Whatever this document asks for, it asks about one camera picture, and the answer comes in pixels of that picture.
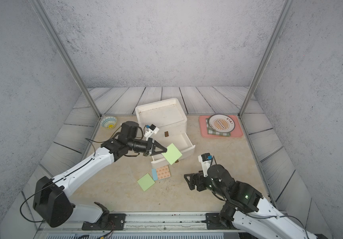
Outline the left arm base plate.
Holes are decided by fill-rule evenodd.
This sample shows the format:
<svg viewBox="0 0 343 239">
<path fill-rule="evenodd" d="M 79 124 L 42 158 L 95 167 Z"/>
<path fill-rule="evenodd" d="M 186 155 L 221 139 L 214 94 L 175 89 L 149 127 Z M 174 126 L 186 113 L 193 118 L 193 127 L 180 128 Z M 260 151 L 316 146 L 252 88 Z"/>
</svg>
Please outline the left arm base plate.
<svg viewBox="0 0 343 239">
<path fill-rule="evenodd" d="M 126 214 L 103 214 L 97 222 L 84 222 L 83 231 L 122 231 L 124 230 Z"/>
</svg>

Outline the white three-drawer cabinet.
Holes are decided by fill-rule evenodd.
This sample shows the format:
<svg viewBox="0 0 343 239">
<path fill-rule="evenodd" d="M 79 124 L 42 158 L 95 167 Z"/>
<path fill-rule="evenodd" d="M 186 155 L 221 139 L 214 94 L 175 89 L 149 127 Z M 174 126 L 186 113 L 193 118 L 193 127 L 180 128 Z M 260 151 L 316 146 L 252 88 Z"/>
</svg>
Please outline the white three-drawer cabinet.
<svg viewBox="0 0 343 239">
<path fill-rule="evenodd" d="M 164 139 L 187 131 L 187 117 L 177 98 L 140 105 L 135 108 L 138 124 L 141 127 L 155 125 L 159 131 L 154 139 Z"/>
</svg>

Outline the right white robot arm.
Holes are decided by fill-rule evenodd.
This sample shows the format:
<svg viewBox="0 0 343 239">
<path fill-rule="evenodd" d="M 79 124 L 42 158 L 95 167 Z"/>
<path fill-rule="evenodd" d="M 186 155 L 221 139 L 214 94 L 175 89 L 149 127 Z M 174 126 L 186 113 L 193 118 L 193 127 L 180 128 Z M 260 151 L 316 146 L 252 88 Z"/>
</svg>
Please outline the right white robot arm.
<svg viewBox="0 0 343 239">
<path fill-rule="evenodd" d="M 209 190 L 224 202 L 218 214 L 208 213 L 209 230 L 242 230 L 257 239 L 323 239 L 305 229 L 296 217 L 275 208 L 261 192 L 251 185 L 236 181 L 222 165 L 215 164 L 206 171 L 186 174 L 190 190 Z"/>
</svg>

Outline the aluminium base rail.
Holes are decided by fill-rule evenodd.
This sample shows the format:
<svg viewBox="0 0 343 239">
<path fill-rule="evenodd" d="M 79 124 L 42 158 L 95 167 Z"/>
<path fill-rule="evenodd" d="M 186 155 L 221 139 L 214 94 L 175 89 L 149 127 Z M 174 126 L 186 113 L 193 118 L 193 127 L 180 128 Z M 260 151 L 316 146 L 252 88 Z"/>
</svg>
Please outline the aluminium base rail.
<svg viewBox="0 0 343 239">
<path fill-rule="evenodd" d="M 83 231 L 81 222 L 51 228 L 43 223 L 36 239 L 257 239 L 242 230 L 208 230 L 205 214 L 116 213 L 126 214 L 122 231 Z"/>
</svg>

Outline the yellow blue patterned bowl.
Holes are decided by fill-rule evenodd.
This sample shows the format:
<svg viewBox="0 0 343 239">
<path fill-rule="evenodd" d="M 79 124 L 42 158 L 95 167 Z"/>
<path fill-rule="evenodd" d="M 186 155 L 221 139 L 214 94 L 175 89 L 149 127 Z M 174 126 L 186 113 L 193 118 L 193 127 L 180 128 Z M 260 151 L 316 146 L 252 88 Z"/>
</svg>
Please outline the yellow blue patterned bowl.
<svg viewBox="0 0 343 239">
<path fill-rule="evenodd" d="M 100 126 L 102 128 L 107 128 L 107 129 L 115 128 L 116 125 L 117 125 L 117 118 L 114 116 L 106 116 L 100 122 Z"/>
</svg>

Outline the green sticky note pad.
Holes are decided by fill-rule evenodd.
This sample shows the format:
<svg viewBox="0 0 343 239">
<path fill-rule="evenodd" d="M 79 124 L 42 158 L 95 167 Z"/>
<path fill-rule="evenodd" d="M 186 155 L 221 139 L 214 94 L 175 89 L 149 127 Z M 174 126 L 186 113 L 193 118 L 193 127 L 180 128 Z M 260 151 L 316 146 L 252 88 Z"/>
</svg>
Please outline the green sticky note pad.
<svg viewBox="0 0 343 239">
<path fill-rule="evenodd" d="M 139 186 L 141 187 L 141 189 L 143 191 L 147 191 L 150 187 L 152 187 L 155 184 L 154 179 L 152 178 L 152 176 L 150 176 L 150 174 L 146 174 L 143 177 L 141 177 L 137 183 L 139 184 Z"/>
</svg>

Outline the left aluminium frame post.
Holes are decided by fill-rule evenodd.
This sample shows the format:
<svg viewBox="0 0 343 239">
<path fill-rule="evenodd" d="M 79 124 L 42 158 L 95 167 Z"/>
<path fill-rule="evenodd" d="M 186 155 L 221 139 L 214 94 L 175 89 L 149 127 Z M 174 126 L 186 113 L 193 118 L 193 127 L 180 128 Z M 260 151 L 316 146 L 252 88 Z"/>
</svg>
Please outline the left aluminium frame post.
<svg viewBox="0 0 343 239">
<path fill-rule="evenodd" d="M 63 42 L 61 41 L 58 33 L 56 32 L 53 24 L 51 23 L 50 18 L 48 17 L 41 1 L 39 0 L 30 0 L 29 3 L 31 4 L 33 10 L 35 11 L 37 17 L 39 18 L 41 24 L 43 25 L 45 31 L 47 32 L 48 36 L 54 43 L 60 57 L 64 61 L 66 67 L 70 71 L 75 83 L 77 84 L 78 88 L 80 89 L 82 95 L 85 97 L 87 103 L 90 105 L 92 110 L 94 111 L 95 115 L 100 119 L 102 117 L 102 113 L 98 109 L 93 100 L 91 94 L 89 93 L 84 81 L 82 80 L 76 66 L 74 65 L 71 57 L 69 56 Z"/>
</svg>

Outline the blue sticky note pad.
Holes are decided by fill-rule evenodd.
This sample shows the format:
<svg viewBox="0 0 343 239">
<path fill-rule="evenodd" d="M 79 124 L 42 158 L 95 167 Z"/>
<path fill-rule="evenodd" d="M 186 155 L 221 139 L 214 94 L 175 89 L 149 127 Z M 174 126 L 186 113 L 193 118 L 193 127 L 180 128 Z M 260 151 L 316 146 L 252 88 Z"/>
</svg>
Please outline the blue sticky note pad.
<svg viewBox="0 0 343 239">
<path fill-rule="evenodd" d="M 152 178 L 154 181 L 158 180 L 157 170 L 152 168 Z"/>
</svg>

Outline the aluminium frame post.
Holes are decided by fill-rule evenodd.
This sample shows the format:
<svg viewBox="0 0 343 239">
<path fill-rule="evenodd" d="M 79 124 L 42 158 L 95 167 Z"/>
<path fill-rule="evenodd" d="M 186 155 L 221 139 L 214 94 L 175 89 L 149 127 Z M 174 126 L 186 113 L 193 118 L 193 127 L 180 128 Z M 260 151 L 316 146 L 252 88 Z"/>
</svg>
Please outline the aluminium frame post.
<svg viewBox="0 0 343 239">
<path fill-rule="evenodd" d="M 56 32 L 53 24 L 51 23 L 50 18 L 48 17 L 41 1 L 39 0 L 30 0 L 29 3 L 31 4 L 33 10 L 35 11 L 37 17 L 39 18 L 41 24 L 43 25 L 45 31 L 47 32 L 48 36 L 54 43 L 60 57 L 64 61 L 66 67 L 70 71 L 75 83 L 77 84 L 78 88 L 80 89 L 82 95 L 85 97 L 87 103 L 90 105 L 92 110 L 94 111 L 95 115 L 100 119 L 102 117 L 102 113 L 98 109 L 93 100 L 91 94 L 89 93 L 84 81 L 82 80 L 76 66 L 74 65 L 71 57 L 69 56 L 63 42 L 61 41 L 58 33 Z"/>
<path fill-rule="evenodd" d="M 251 84 L 249 86 L 248 92 L 246 94 L 245 100 L 242 104 L 242 107 L 240 109 L 240 112 L 238 114 L 239 118 L 241 119 L 242 116 L 246 113 L 247 107 L 251 101 L 251 98 L 253 96 L 253 94 L 255 93 L 257 86 L 262 78 L 263 72 L 271 58 L 271 55 L 274 51 L 274 47 L 283 31 L 284 25 L 286 23 L 286 20 L 289 16 L 289 13 L 291 11 L 292 5 L 294 3 L 294 0 L 286 0 L 282 11 L 279 15 L 278 21 L 272 31 L 271 37 L 269 39 L 268 45 L 265 49 L 265 52 L 262 56 L 262 59 L 260 61 L 260 64 L 256 70 L 256 73 L 251 81 Z"/>
</svg>

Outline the orange patterned sticky pad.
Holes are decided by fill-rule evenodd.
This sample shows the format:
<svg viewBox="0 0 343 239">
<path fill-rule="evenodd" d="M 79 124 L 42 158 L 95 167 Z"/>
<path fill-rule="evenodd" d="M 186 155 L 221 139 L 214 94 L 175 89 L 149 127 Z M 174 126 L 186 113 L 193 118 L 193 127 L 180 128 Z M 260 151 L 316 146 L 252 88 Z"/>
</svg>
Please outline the orange patterned sticky pad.
<svg viewBox="0 0 343 239">
<path fill-rule="evenodd" d="M 171 177 L 169 166 L 163 166 L 156 169 L 156 176 L 158 180 L 163 180 Z"/>
</svg>

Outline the green checkered cloth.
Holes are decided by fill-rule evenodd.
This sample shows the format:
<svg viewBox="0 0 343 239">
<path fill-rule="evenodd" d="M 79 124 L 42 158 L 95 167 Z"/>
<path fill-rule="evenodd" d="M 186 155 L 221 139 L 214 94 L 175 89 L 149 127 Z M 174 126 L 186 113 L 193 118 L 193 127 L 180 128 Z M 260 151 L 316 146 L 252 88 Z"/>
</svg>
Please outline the green checkered cloth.
<svg viewBox="0 0 343 239">
<path fill-rule="evenodd" d="M 207 128 L 207 133 L 210 135 L 216 135 L 216 136 L 225 136 L 229 137 L 231 136 L 231 133 L 222 133 L 222 132 L 217 132 L 215 131 L 210 125 L 209 125 L 209 119 L 205 119 L 206 122 L 206 128 Z"/>
</svg>

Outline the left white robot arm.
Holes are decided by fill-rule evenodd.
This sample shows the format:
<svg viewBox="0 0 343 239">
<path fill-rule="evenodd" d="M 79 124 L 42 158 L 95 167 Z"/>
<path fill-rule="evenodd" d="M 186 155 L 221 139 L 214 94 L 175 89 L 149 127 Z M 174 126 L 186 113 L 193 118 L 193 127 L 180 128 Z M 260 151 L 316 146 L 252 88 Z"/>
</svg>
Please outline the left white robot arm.
<svg viewBox="0 0 343 239">
<path fill-rule="evenodd" d="M 138 139 L 139 124 L 126 121 L 112 137 L 101 143 L 86 159 L 53 178 L 43 177 L 36 183 L 33 209 L 52 228 L 66 222 L 82 221 L 92 227 L 109 225 L 109 210 L 101 203 L 74 204 L 69 198 L 75 191 L 103 168 L 113 164 L 129 151 L 135 155 L 153 156 L 167 152 L 167 148 L 151 137 Z"/>
</svg>

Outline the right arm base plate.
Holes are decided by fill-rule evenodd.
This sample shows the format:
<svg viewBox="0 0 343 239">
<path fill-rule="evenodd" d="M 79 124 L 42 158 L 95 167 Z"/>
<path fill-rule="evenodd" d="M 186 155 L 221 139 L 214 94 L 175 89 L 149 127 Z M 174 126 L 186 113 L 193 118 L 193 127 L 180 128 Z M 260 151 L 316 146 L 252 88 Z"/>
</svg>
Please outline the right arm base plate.
<svg viewBox="0 0 343 239">
<path fill-rule="evenodd" d="M 219 213 L 206 213 L 203 222 L 208 230 L 236 230 L 231 222 L 220 219 Z"/>
</svg>

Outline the right aluminium frame post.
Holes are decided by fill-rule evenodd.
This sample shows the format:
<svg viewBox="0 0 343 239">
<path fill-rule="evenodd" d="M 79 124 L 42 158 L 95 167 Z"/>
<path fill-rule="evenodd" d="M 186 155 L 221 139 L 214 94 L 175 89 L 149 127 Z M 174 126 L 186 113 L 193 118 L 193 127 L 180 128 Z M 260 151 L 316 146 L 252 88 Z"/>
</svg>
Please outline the right aluminium frame post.
<svg viewBox="0 0 343 239">
<path fill-rule="evenodd" d="M 271 37 L 269 39 L 268 45 L 265 49 L 265 52 L 262 56 L 262 59 L 260 61 L 260 64 L 256 70 L 256 73 L 251 81 L 251 84 L 249 86 L 248 92 L 246 94 L 245 100 L 242 104 L 242 107 L 240 109 L 240 112 L 238 114 L 239 118 L 241 119 L 242 116 L 246 113 L 247 107 L 251 101 L 251 98 L 253 96 L 253 94 L 255 93 L 257 86 L 262 78 L 263 72 L 271 58 L 271 55 L 274 51 L 274 47 L 283 31 L 284 25 L 286 23 L 286 20 L 289 16 L 289 13 L 291 11 L 292 5 L 294 3 L 294 0 L 286 0 L 282 11 L 279 15 L 278 21 L 272 31 Z"/>
</svg>

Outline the pink tray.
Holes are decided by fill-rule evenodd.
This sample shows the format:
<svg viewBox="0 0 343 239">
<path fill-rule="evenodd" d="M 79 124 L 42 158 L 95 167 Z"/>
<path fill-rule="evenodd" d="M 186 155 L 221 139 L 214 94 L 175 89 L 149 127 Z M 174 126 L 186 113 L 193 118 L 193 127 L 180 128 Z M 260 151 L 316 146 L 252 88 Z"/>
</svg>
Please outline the pink tray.
<svg viewBox="0 0 343 239">
<path fill-rule="evenodd" d="M 198 121 L 202 137 L 225 138 L 243 136 L 243 131 L 237 116 L 215 114 L 211 116 L 200 116 Z"/>
</svg>

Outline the white drawer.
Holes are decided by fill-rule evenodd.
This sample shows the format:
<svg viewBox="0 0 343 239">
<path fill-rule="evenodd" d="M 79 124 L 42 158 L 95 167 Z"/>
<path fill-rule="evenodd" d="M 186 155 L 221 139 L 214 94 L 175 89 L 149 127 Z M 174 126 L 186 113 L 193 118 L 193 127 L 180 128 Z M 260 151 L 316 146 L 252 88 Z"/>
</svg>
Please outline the white drawer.
<svg viewBox="0 0 343 239">
<path fill-rule="evenodd" d="M 193 145 L 188 138 L 187 134 L 184 132 L 182 134 L 173 135 L 169 137 L 162 137 L 156 139 L 162 146 L 167 147 L 173 143 L 176 148 L 181 152 L 182 156 L 179 160 L 192 156 L 195 151 L 195 145 Z M 153 161 L 151 162 L 152 168 L 157 169 L 170 163 L 161 155 L 152 156 Z"/>
</svg>

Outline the orange patterned plate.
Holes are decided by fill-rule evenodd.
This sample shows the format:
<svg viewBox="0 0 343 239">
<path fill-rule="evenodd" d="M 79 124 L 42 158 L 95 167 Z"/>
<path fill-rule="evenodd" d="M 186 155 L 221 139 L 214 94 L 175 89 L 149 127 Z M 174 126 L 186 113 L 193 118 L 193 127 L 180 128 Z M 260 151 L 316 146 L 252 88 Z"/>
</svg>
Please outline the orange patterned plate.
<svg viewBox="0 0 343 239">
<path fill-rule="evenodd" d="M 235 129 L 235 121 L 223 114 L 215 114 L 209 117 L 209 125 L 217 132 L 230 133 Z"/>
</svg>

